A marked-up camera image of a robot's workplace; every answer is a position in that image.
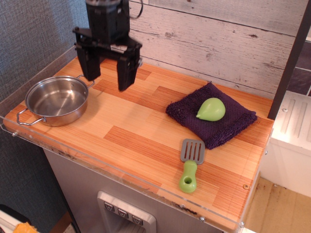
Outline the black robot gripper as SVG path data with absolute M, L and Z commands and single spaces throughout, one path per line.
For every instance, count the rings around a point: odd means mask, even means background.
M 125 91 L 135 82 L 142 44 L 129 36 L 128 2 L 87 2 L 89 28 L 75 27 L 76 50 L 83 75 L 93 81 L 101 75 L 100 58 L 117 60 L 118 88 Z

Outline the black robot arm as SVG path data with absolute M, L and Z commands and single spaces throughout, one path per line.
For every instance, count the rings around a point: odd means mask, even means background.
M 119 91 L 135 82 L 141 65 L 142 45 L 129 36 L 130 12 L 127 0 L 87 0 L 89 28 L 75 27 L 75 48 L 84 76 L 93 81 L 101 74 L 104 59 L 117 61 Z

